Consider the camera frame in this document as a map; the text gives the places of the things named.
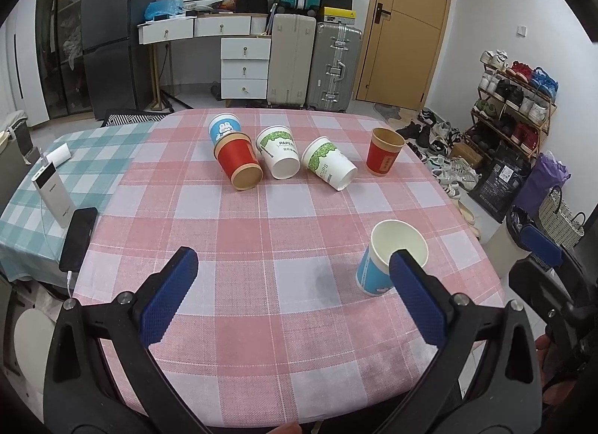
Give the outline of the person's hand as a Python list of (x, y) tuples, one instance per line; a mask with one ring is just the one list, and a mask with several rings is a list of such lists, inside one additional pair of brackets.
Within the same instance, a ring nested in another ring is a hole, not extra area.
[[(537, 355), (537, 360), (538, 360), (539, 368), (540, 368), (540, 382), (541, 382), (541, 385), (544, 387), (546, 384), (546, 378), (545, 378), (545, 372), (544, 372), (544, 360), (549, 351), (549, 348), (551, 348), (551, 339), (548, 338), (547, 335), (545, 335), (545, 334), (539, 336), (535, 340), (535, 348), (536, 348), (536, 355)], [(549, 394), (547, 394), (544, 391), (544, 389), (542, 392), (542, 402), (545, 406), (552, 405), (551, 396)]]

